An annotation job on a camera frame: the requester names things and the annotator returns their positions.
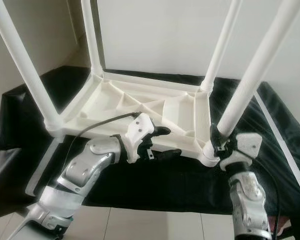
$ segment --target black cable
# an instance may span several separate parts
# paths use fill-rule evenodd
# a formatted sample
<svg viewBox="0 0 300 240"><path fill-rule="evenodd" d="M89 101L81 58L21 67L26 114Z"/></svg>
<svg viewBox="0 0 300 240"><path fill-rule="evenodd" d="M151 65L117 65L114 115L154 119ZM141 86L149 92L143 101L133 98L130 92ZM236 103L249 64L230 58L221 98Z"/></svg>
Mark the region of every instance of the black cable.
<svg viewBox="0 0 300 240"><path fill-rule="evenodd" d="M243 151L241 151L239 149L236 149L236 151L238 151L242 155L246 156L247 158L251 159L253 162L258 163L265 170L265 172L269 175L269 177L272 180L272 183L273 183L274 188L275 188L275 194L276 194L276 216L275 216L275 222L274 222L274 229L273 229L272 239L273 240L277 240L279 218L280 218L280 214L281 214L281 208L280 208L280 205L281 205L280 202L281 201L280 201L278 183L277 183L275 177L271 174L271 172L259 160L250 157L248 154L244 153Z"/></svg>
<svg viewBox="0 0 300 240"><path fill-rule="evenodd" d="M113 117L113 118L109 118L109 119L107 119L107 120L104 120L104 121L95 123L95 124L93 124L93 125L91 125L91 126L86 127L85 129L83 129L83 130L82 130L81 132L79 132L78 135L76 135L76 136L74 137L74 139L72 140L72 142L71 142L71 144L70 144L70 146L69 146L68 152L66 153L66 156L65 156L65 159L64 159L64 163L63 163L61 172L64 170L64 167L65 167L65 164L66 164L66 162L67 162L67 159L68 159L68 156L69 156L69 153L70 153L70 150L71 150L72 145L74 144L75 140L76 140L77 138L79 138L82 134L84 134L85 132L89 131L90 129L94 129L94 128L99 127L99 126L101 126L101 125L108 124L108 123L111 123L111 122L113 122L113 121L116 121L116 120L119 120L119 119L124 119L124 118L130 117L130 116L136 118L136 117L138 117L139 115L140 115L140 112L130 112L130 113L126 113L126 114L123 114L123 115L115 116L115 117Z"/></svg>

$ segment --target white plastic frame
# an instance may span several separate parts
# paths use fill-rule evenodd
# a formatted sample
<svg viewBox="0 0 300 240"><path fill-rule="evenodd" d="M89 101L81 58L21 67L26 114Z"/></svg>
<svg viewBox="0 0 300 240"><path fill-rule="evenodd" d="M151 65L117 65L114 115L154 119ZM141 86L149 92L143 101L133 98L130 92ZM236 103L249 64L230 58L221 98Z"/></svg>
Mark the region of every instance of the white plastic frame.
<svg viewBox="0 0 300 240"><path fill-rule="evenodd" d="M201 86L103 72L90 0L81 0L84 26L91 60L91 74L75 98L59 115L18 35L3 0L0 0L0 34L28 86L49 133L62 141L64 135L76 135L96 122L127 112L149 114L156 125L171 129L167 136L156 137L154 149L180 148L182 155L215 166L211 145L209 95L236 22L242 0L232 0L219 40ZM300 10L300 0L283 0L237 90L217 127L228 137L262 77L276 55ZM131 120L122 119L85 133L85 137L124 133Z"/></svg>

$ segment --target plastic base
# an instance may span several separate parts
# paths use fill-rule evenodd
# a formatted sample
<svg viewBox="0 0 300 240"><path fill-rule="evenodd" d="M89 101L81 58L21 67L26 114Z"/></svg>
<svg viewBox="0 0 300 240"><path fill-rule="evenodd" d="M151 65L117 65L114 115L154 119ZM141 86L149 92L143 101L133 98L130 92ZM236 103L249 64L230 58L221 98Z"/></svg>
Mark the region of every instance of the plastic base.
<svg viewBox="0 0 300 240"><path fill-rule="evenodd" d="M76 97L63 111L64 133L82 129L130 112L148 114L156 126L171 134L153 138L153 149L181 149L182 155L199 159L210 139L209 96L199 86L135 76L106 73L90 75ZM126 118L91 129L83 136L123 134L132 119Z"/></svg>

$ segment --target white pole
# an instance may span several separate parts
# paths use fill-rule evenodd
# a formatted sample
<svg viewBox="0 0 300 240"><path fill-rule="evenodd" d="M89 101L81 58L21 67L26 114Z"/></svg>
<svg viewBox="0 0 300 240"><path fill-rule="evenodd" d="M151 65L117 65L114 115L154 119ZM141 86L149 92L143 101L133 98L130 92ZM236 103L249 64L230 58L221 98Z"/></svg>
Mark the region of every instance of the white pole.
<svg viewBox="0 0 300 240"><path fill-rule="evenodd" d="M97 46L97 38L94 26L94 19L92 16L92 9L90 0L81 0L82 14L84 21L84 28L86 34L86 41L88 43L90 61L91 61L91 72L92 74L103 77L104 71L100 64L99 52Z"/></svg>
<svg viewBox="0 0 300 240"><path fill-rule="evenodd" d="M226 48L229 43L231 33L234 29L242 0L232 0L229 11L225 18L218 42L216 43L208 70L201 83L201 90L206 93L211 93L214 88L214 81L217 76L221 61L224 57Z"/></svg>
<svg viewBox="0 0 300 240"><path fill-rule="evenodd" d="M288 30L300 11L300 0L283 0L242 80L226 107L217 128L224 138L230 136L258 89ZM209 141L203 148L201 162L209 167L218 163Z"/></svg>
<svg viewBox="0 0 300 240"><path fill-rule="evenodd" d="M0 34L9 50L15 65L19 69L24 82L41 114L44 117L46 129L54 137L62 136L63 120L57 113L41 79L20 39L14 23L3 0L0 0Z"/></svg>

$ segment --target black tarp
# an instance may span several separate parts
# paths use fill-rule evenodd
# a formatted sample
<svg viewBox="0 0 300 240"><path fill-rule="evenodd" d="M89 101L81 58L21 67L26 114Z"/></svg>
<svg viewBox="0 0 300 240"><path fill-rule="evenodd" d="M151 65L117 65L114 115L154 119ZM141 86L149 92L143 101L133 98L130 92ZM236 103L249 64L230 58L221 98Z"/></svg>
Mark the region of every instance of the black tarp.
<svg viewBox="0 0 300 240"><path fill-rule="evenodd" d="M199 85L201 76L153 74L108 70L170 82ZM81 89L89 74L88 68L63 66L44 74L41 79L59 113ZM238 86L234 79L217 78L210 97L211 119L218 123ZM263 82L258 89L283 139L300 169L300 125L273 91ZM239 133L257 132L263 142L258 156L276 177L280 188L281 214L300 216L300 187L274 137L257 101L253 98L239 121ZM66 136L44 172L36 193L60 173L73 136ZM25 194L25 187L47 150L52 137L27 87L21 85L2 95L0 108L0 150L21 148L12 163L0 175L0 216L14 212L36 199ZM87 139L80 138L70 154L78 154ZM266 210L276 213L276 196L269 177L257 164L256 172L266 192ZM231 214L227 176L218 166L208 168L196 159L179 157L164 162L116 164L106 168L87 196L85 205L119 208Z"/></svg>

